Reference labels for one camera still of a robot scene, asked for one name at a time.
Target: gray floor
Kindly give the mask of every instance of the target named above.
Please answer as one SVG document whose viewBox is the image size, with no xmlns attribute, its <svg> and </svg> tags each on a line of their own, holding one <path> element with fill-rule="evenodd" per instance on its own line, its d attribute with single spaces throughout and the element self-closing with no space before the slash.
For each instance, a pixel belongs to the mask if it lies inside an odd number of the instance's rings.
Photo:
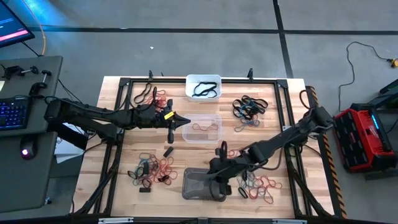
<svg viewBox="0 0 398 224">
<path fill-rule="evenodd" d="M 45 25 L 75 27 L 150 27 L 212 29 L 276 29 L 272 0 L 30 0 Z M 20 0 L 9 2 L 30 26 L 35 21 Z M 285 29 L 290 30 L 398 30 L 395 0 L 283 0 L 279 3 Z M 40 51 L 42 39 L 27 43 Z M 185 76 L 212 73 L 243 77 L 249 68 L 255 77 L 286 77 L 278 34 L 170 34 L 47 32 L 47 55 L 64 57 L 61 80 L 84 102 L 95 104 L 105 75 Z M 338 111 L 338 85 L 350 82 L 346 46 L 360 41 L 375 46 L 382 57 L 398 57 L 397 36 L 286 35 L 295 78 L 317 89 L 331 114 Z M 0 49 L 0 58 L 33 57 L 22 44 Z M 376 58 L 371 49 L 352 45 L 350 59 L 356 81 L 342 89 L 341 107 L 367 102 L 397 78 L 398 70 Z M 66 96 L 58 90 L 58 96 Z M 383 116 L 386 128 L 396 117 Z M 398 130 L 390 133 L 395 141 Z M 365 182 L 348 174 L 332 145 L 335 166 L 350 218 L 397 223 L 398 178 Z M 0 220 L 66 214 L 80 161 L 54 166 L 49 195 L 54 203 L 38 210 L 0 214 Z M 63 170 L 71 169 L 68 177 Z"/>
</svg>

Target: monitor screen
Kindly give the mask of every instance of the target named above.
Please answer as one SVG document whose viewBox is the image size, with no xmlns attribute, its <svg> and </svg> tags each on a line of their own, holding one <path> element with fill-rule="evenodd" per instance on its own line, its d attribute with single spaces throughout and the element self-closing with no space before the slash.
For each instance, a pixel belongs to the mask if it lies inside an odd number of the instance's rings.
<svg viewBox="0 0 398 224">
<path fill-rule="evenodd" d="M 34 38 L 34 34 L 0 0 L 0 47 L 19 43 Z"/>
</svg>

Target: wooden tabletop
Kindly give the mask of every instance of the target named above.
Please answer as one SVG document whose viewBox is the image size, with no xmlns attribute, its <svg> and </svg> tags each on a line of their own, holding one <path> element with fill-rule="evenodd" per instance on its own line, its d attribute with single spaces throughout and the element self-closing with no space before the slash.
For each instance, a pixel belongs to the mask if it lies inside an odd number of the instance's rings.
<svg viewBox="0 0 398 224">
<path fill-rule="evenodd" d="M 114 108 L 116 93 L 120 77 L 104 77 L 98 107 Z M 290 100 L 297 122 L 307 111 L 299 100 L 299 92 L 305 89 L 304 80 L 288 79 Z M 158 90 L 165 90 L 167 99 L 173 99 L 173 110 L 179 115 L 185 114 L 218 114 L 222 117 L 222 140 L 228 143 L 228 149 L 239 149 L 254 141 L 266 140 L 280 133 L 276 100 L 272 85 L 266 84 L 224 84 L 222 96 L 217 103 L 193 103 L 185 96 L 183 83 L 154 83 Z M 145 84 L 136 83 L 133 86 L 133 96 L 141 93 Z M 234 127 L 240 125 L 238 118 L 232 114 L 232 102 L 249 95 L 252 98 L 262 98 L 269 104 L 265 114 L 259 115 L 259 127 L 248 127 L 237 133 Z M 285 101 L 282 97 L 285 120 L 288 121 Z M 187 167 L 208 168 L 208 162 L 215 156 L 216 144 L 189 144 L 182 137 L 183 128 L 175 131 L 175 141 L 172 144 L 174 158 L 172 169 L 178 177 L 171 185 L 154 183 L 149 194 L 139 193 L 139 186 L 132 184 L 127 175 L 128 170 L 135 170 L 140 159 L 139 154 L 148 152 L 162 158 L 163 153 L 170 146 L 167 144 L 166 129 L 133 129 L 126 131 L 118 180 L 113 200 L 112 216 L 129 217 L 211 217 L 211 218 L 293 218 L 292 198 L 290 196 L 289 181 L 285 158 L 279 169 L 275 171 L 257 170 L 257 176 L 266 175 L 270 179 L 280 182 L 281 189 L 269 189 L 274 203 L 269 204 L 263 197 L 257 199 L 243 199 L 238 193 L 238 182 L 230 180 L 232 195 L 224 202 L 209 202 L 200 200 L 185 200 L 182 197 L 183 172 Z M 92 139 L 88 147 L 97 144 L 99 139 Z M 310 140 L 309 146 L 318 149 L 318 143 Z M 98 185 L 103 163 L 105 145 L 98 146 L 85 154 L 81 166 L 80 176 L 75 190 L 74 201 L 76 210 L 79 209 L 93 193 Z M 275 167 L 279 151 L 269 159 L 266 167 Z M 330 193 L 323 170 L 322 159 L 310 149 L 304 148 L 302 153 L 303 166 L 308 188 L 312 191 L 323 208 L 333 214 Z M 108 189 L 104 191 L 102 207 L 106 204 Z M 297 186 L 300 208 L 304 211 L 302 193 Z"/>
</svg>

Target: red battery unit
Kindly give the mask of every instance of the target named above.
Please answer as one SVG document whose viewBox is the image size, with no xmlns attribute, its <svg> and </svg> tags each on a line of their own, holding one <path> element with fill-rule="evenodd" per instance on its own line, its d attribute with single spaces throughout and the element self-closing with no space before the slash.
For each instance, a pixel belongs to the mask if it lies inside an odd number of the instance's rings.
<svg viewBox="0 0 398 224">
<path fill-rule="evenodd" d="M 335 117 L 334 126 L 346 170 L 369 172 L 397 165 L 398 158 L 372 106 L 352 104 Z"/>
</svg>

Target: computer mouse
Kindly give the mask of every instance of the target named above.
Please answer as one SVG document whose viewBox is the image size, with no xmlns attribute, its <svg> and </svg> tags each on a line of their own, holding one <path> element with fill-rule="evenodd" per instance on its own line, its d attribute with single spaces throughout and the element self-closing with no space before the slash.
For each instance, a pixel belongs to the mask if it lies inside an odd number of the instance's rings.
<svg viewBox="0 0 398 224">
<path fill-rule="evenodd" d="M 25 160 L 33 159 L 37 154 L 36 138 L 24 136 L 21 140 L 20 153 Z"/>
</svg>

